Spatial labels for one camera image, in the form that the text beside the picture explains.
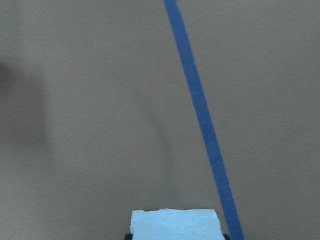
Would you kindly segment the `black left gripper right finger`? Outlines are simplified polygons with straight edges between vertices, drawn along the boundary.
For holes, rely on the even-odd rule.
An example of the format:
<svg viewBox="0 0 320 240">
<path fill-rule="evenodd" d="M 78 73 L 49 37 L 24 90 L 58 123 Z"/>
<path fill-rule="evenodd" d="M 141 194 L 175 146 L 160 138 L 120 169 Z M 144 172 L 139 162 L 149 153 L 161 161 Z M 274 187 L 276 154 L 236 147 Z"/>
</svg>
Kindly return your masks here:
<svg viewBox="0 0 320 240">
<path fill-rule="evenodd" d="M 225 240 L 231 240 L 231 238 L 227 234 L 224 234 L 223 236 Z"/>
</svg>

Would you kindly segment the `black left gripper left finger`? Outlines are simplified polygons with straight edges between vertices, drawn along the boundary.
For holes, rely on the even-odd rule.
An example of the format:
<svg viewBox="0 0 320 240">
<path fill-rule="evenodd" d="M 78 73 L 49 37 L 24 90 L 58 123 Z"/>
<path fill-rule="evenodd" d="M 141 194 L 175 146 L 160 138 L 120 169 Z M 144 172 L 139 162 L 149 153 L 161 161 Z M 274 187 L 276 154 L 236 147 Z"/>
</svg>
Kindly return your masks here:
<svg viewBox="0 0 320 240">
<path fill-rule="evenodd" d="M 124 237 L 124 240 L 133 240 L 133 235 L 132 235 L 132 234 L 127 234 L 127 235 Z"/>
</svg>

